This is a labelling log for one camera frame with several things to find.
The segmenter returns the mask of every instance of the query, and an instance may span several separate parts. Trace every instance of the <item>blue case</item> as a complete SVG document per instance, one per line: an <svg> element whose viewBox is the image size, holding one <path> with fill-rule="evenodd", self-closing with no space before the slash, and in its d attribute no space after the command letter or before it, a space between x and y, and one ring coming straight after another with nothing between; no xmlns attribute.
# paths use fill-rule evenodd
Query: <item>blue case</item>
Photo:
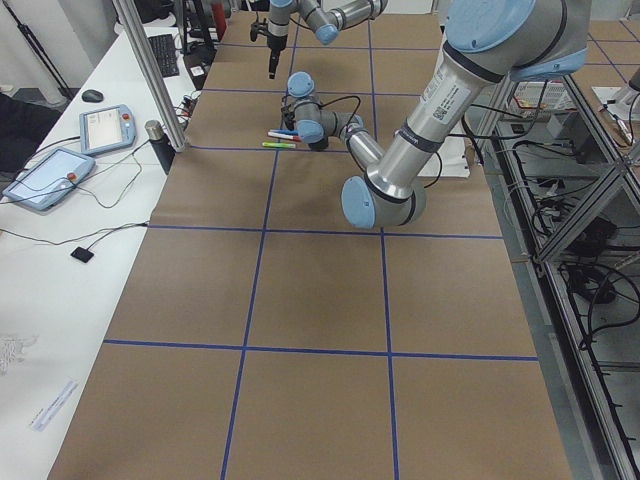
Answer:
<svg viewBox="0 0 640 480"><path fill-rule="evenodd" d="M80 114L80 148L85 155L127 148L135 139L136 124L126 105Z"/></svg>
<svg viewBox="0 0 640 480"><path fill-rule="evenodd" d="M69 194L93 170L96 161L86 155L56 148L2 192L12 203L44 211Z"/></svg>

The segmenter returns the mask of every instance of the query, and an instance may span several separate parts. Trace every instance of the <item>black keyboard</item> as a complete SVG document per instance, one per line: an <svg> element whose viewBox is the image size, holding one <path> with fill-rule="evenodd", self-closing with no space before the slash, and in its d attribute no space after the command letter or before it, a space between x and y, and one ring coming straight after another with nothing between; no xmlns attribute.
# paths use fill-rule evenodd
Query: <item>black keyboard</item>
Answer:
<svg viewBox="0 0 640 480"><path fill-rule="evenodd" d="M149 37L151 51L153 52L160 73L163 77L175 77L178 72L178 58L176 57L176 46L173 43L173 36L170 33L164 35L154 35Z"/></svg>

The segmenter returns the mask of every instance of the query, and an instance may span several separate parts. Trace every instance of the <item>computer mouse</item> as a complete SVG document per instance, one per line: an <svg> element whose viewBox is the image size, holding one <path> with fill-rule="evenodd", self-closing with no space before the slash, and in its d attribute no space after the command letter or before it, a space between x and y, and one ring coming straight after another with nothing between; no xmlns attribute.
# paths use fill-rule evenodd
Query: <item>computer mouse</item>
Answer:
<svg viewBox="0 0 640 480"><path fill-rule="evenodd" d="M85 90L82 92L82 100L90 103L99 103L104 100L104 95L97 90Z"/></svg>

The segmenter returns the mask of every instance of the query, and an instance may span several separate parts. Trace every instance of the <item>universal robots arm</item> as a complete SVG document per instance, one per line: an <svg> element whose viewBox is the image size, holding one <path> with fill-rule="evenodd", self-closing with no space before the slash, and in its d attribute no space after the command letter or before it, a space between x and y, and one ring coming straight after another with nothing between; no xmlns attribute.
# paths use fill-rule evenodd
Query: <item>universal robots arm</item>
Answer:
<svg viewBox="0 0 640 480"><path fill-rule="evenodd" d="M288 90L299 136L320 146L339 137L364 170L343 187L347 220L372 228L417 219L426 205L417 175L481 90L505 75L541 81L578 70L586 59L590 11L591 0L455 0L444 60L386 151L361 119L323 109L308 74L294 74Z"/></svg>
<svg viewBox="0 0 640 480"><path fill-rule="evenodd" d="M269 78L275 78L280 52L287 48L291 15L299 13L300 18L315 33L323 45L333 42L340 30L355 27L380 15L388 0L354 0L342 8L325 12L317 0L270 0L269 19L266 23L254 22L251 26L251 40L258 35L267 37L269 56Z"/></svg>

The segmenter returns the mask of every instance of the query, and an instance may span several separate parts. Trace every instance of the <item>white table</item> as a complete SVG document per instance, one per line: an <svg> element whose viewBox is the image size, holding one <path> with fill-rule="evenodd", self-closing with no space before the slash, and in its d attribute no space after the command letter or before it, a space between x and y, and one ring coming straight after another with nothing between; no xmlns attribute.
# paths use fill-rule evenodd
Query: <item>white table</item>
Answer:
<svg viewBox="0 0 640 480"><path fill-rule="evenodd" d="M150 28L147 34L177 34L177 29ZM180 76L165 79L174 105L190 95L193 84L178 60ZM75 98L43 142L77 136L78 115L110 105L128 105L136 120L134 146L147 140L144 124L162 121L133 56L126 34L114 42L83 89L104 93L102 103ZM78 142L65 144L80 150ZM118 163L130 150L97 158L96 171ZM61 241L101 228L144 222L156 205L166 176L149 145L136 158L113 166L83 187L105 204L113 203L142 168L121 202L104 209L88 194L75 191L52 211L40 215L17 205L0 204L0 228L36 238ZM47 246L0 234L0 336L37 335L25 349L24 361L12 362L0 376L0 478L44 479L58 454L82 389L100 348L125 281L144 238L144 228L113 233L99 242L87 264L70 256L98 237L62 246ZM43 431L30 427L69 382L77 382L66 403Z"/></svg>

